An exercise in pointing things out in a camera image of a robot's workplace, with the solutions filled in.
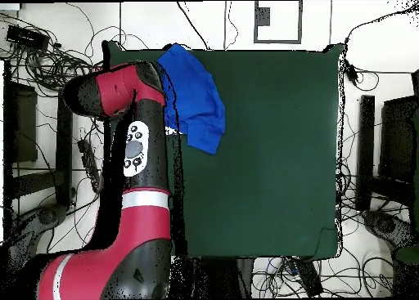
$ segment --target green table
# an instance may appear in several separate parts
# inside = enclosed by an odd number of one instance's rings
[[[113,42],[108,46],[110,65],[156,62],[164,54],[121,51]],[[191,51],[213,75],[227,125],[216,155],[187,146],[182,136],[191,257],[336,255],[342,49]],[[172,190],[172,146],[168,157]]]

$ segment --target blue cloth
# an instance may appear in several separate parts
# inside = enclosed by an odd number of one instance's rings
[[[225,108],[219,97],[214,80],[204,66],[187,50],[174,44],[157,62],[163,66],[163,89],[167,96],[164,116],[166,125],[178,129],[173,107],[176,93],[176,109],[179,130],[187,134],[187,144],[215,154],[221,136],[225,132]]]

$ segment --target computer monitor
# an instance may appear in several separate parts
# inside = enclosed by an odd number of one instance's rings
[[[380,176],[412,182],[416,169],[416,132],[413,116],[419,108],[417,96],[386,101],[381,111]]]

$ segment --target cable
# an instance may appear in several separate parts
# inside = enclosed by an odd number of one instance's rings
[[[52,228],[52,234],[51,234],[51,239],[49,240],[49,243],[47,245],[47,253],[49,253],[51,251],[51,243],[54,240],[54,235],[56,234],[56,229]]]
[[[227,47],[224,46],[224,50],[227,50],[231,45],[235,44],[236,43],[236,40],[237,40],[237,37],[239,36],[239,30],[237,29],[237,27],[230,20],[230,11],[231,11],[231,9],[232,9],[232,1],[230,1],[230,7],[228,8],[228,16],[227,16],[227,18],[228,18],[228,21],[230,22],[230,24],[232,24],[232,26],[236,30],[236,37],[234,38],[234,40],[233,40],[232,43],[229,43],[227,45]],[[226,42],[225,35],[226,35],[226,33],[224,31],[224,45],[225,45],[225,42]]]
[[[90,19],[88,18],[88,16],[85,14],[85,12],[83,11],[83,10],[81,10],[81,8],[80,7],[77,7],[77,6],[75,6],[75,5],[73,5],[73,4],[69,4],[69,3],[65,3],[65,4],[67,4],[67,5],[69,5],[69,6],[71,6],[71,7],[75,7],[75,8],[77,8],[77,9],[79,9],[81,12],[82,12],[82,14],[84,15],[84,17],[86,17],[86,20],[88,21],[88,23],[90,24],[90,28],[92,29],[92,32],[93,32],[93,37],[94,37],[94,35],[95,35],[95,30],[93,29],[93,25],[92,25],[92,22],[90,21]],[[84,54],[86,55],[86,51],[88,50],[88,46],[90,45],[90,47],[92,48],[92,55],[90,56],[90,57],[93,57],[93,53],[94,53],[94,50],[93,50],[93,46],[92,46],[92,40],[90,41],[90,43],[86,46],[86,49],[84,50]]]
[[[357,26],[353,27],[349,31],[349,34],[348,34],[348,36],[345,39],[345,46],[348,45],[349,40],[350,40],[350,36],[351,36],[352,32],[355,31],[356,29],[358,29],[359,27],[362,27],[364,25],[370,25],[370,24],[373,24],[373,23],[379,23],[379,22],[381,22],[381,21],[383,21],[383,20],[385,20],[385,19],[387,19],[387,18],[389,18],[391,16],[404,15],[404,14],[408,14],[408,13],[411,13],[411,12],[418,12],[419,11],[419,6],[418,5],[419,5],[419,1],[415,2],[408,9],[405,9],[405,10],[402,10],[402,11],[395,11],[395,12],[392,12],[390,14],[387,14],[387,15],[384,15],[384,16],[380,16],[380,17],[376,18],[375,20],[364,22],[364,23],[362,23],[360,25],[357,25]],[[378,83],[380,82],[380,77],[378,76],[378,74],[413,74],[414,73],[414,72],[406,72],[406,71],[400,71],[400,72],[396,72],[396,71],[394,71],[394,72],[390,72],[390,71],[375,71],[375,70],[369,70],[369,69],[360,69],[360,68],[355,67],[354,65],[346,66],[345,69],[347,69],[346,70],[346,73],[348,74],[349,80],[352,82],[352,84],[357,89],[359,89],[359,90],[361,90],[363,92],[370,92],[370,91],[374,90],[378,86]],[[376,79],[377,79],[376,86],[374,86],[373,88],[370,88],[370,89],[362,89],[362,88],[360,88],[358,86],[358,84],[360,83],[358,81],[358,74],[361,74],[362,77],[363,77],[363,73],[374,74],[376,76]]]
[[[89,210],[89,208],[90,208],[90,206],[95,202],[95,201],[97,201],[97,199],[99,198],[99,196],[98,195],[96,195],[96,197],[89,203],[89,204],[85,204],[84,206],[82,206],[82,207],[80,207],[80,208],[77,208],[77,209],[75,209],[73,212],[71,212],[71,213],[67,213],[66,214],[66,216],[69,216],[69,215],[71,215],[72,213],[75,213],[76,211],[79,211],[80,209],[82,209],[82,208],[86,208],[86,207],[88,207],[87,209],[86,209],[86,211],[84,212],[84,214],[82,215],[82,217],[81,218],[79,218],[79,220],[75,223],[75,225],[78,225],[79,224],[79,222],[82,220],[82,218],[84,217],[84,215],[88,212],[88,210]],[[74,226],[69,230],[69,231],[67,231],[65,234],[64,234],[64,236],[62,236],[50,249],[49,249],[49,251],[51,251],[53,248],[55,248],[56,247],[56,245],[58,244],[58,243],[60,243],[72,230],[74,229]]]
[[[187,15],[187,13],[183,10],[183,8],[180,6],[179,2],[176,2],[176,4],[178,4],[178,8],[181,10],[181,12],[185,15],[185,17],[187,18],[187,22],[189,22],[189,25],[191,25],[191,27],[193,28],[193,30],[195,31],[196,34],[198,34],[198,36],[200,37],[200,40],[202,40],[202,42],[205,45],[205,49],[209,50],[210,47],[207,45],[206,41],[202,38],[202,36],[200,35],[200,33],[196,30],[195,26],[193,25],[193,23],[191,22],[191,19],[189,19],[189,16]]]
[[[362,268],[361,268],[361,272],[362,272],[362,276],[363,276],[363,283],[364,283],[364,286],[365,286],[365,289],[367,290],[367,293],[368,293],[368,295],[371,297],[371,298],[374,298],[373,297],[373,295],[371,294],[371,292],[370,292],[370,288],[371,288],[371,286],[369,286],[368,285],[368,283],[367,283],[367,277],[365,276],[365,266],[370,262],[370,261],[373,261],[373,260],[381,260],[381,261],[383,261],[383,262],[386,262],[387,264],[389,264],[391,267],[393,267],[393,263],[392,262],[389,262],[387,259],[385,259],[385,258],[383,258],[383,257],[371,257],[371,258],[368,258],[364,263],[363,263],[363,266],[362,266]],[[386,279],[386,282],[388,283],[388,280],[387,280],[387,278],[385,277],[385,276],[383,276],[382,274],[380,274],[380,276],[381,277],[384,277],[385,279]]]
[[[84,238],[80,235],[79,230],[77,229],[77,223],[75,221],[75,213],[76,213],[75,209],[77,208],[77,198],[79,197],[79,186],[86,179],[89,179],[89,177],[84,177],[83,179],[81,179],[79,181],[79,183],[77,184],[76,188],[75,188],[76,196],[75,196],[75,204],[74,204],[74,211],[73,211],[73,213],[74,213],[74,228],[75,228],[75,231],[76,231],[77,235],[79,236],[80,240],[82,240],[83,243],[84,243]]]

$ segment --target floor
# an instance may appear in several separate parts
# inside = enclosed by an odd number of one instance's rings
[[[312,11],[317,16],[303,19],[303,26],[309,28],[300,45],[301,50],[321,51],[329,43],[342,43],[350,30],[364,22],[379,16],[402,10],[408,5],[407,1],[304,1],[304,9]],[[253,44],[253,27],[249,25],[253,16],[253,2],[180,2],[182,9],[191,17],[191,21],[200,31],[212,49],[221,50],[226,47],[223,42],[231,43],[229,49],[266,49],[266,46]],[[224,39],[224,8],[228,5],[228,21],[226,21]],[[9,16],[16,16],[13,11],[4,11]],[[101,60],[101,41],[121,41],[128,49],[162,48],[167,43],[185,43],[189,47],[203,48],[202,41],[187,23],[184,14],[176,2],[124,2],[119,3],[47,3],[24,4],[19,11],[19,18],[32,25],[48,29],[53,33],[63,50],[72,50],[73,54],[84,60],[97,63]],[[7,31],[7,22],[16,20],[0,15],[0,47],[8,50],[8,44],[3,40]],[[385,72],[412,72],[419,66],[419,56],[414,48],[419,43],[417,21],[411,16],[393,16],[382,21],[360,27],[350,36],[348,59],[361,69]],[[273,44],[269,49],[285,50],[289,46]],[[19,80],[25,83],[28,78],[23,67],[19,68]],[[356,131],[358,130],[358,102],[362,94],[376,96],[376,123],[380,122],[381,106],[385,100],[401,96],[412,95],[412,83],[408,74],[379,74],[380,81],[376,85],[376,77],[365,73],[359,85],[363,92],[345,80],[345,128],[344,157],[354,175],[356,173]],[[51,168],[55,167],[56,150],[56,98],[55,94],[45,88],[37,88],[38,115],[37,140]],[[91,129],[88,118],[74,115],[74,148],[73,148],[73,186],[77,187],[77,207],[88,206],[68,217],[55,230],[50,251],[77,249],[87,243],[94,226],[98,209],[97,202],[89,204],[94,198],[90,181],[85,179],[79,151],[75,142],[84,138]],[[376,130],[376,144],[379,144],[379,128]],[[102,138],[99,132],[92,132],[92,146],[95,148],[97,166],[101,166]],[[375,148],[375,163],[379,157],[379,147]],[[46,164],[38,154],[36,163],[20,163],[15,166],[15,175],[25,175],[39,170],[45,170]],[[34,208],[38,204],[54,201],[54,190],[44,190],[33,195],[25,196],[13,202],[17,213]],[[374,199],[373,208],[378,208],[382,202]],[[408,216],[399,204],[391,203],[388,209],[401,208],[398,214],[403,220]],[[343,214],[351,217],[356,212],[345,208]],[[342,224],[344,234],[344,249],[339,257],[329,261],[316,263],[321,267],[322,284],[325,288],[323,298],[326,297],[373,297],[389,296],[388,283],[391,284],[392,268],[386,262],[373,260],[366,265],[366,273],[372,278],[367,279],[366,288],[358,277],[359,267],[371,257],[383,257],[390,260],[390,251],[384,242],[369,234],[362,225],[362,218],[347,219]],[[41,239],[38,252],[44,253],[52,237],[47,232]],[[252,295],[254,298],[296,298],[306,296],[297,282],[298,276],[287,276],[286,285],[278,278],[270,280],[277,271],[281,258],[258,258],[254,268],[254,282]]]

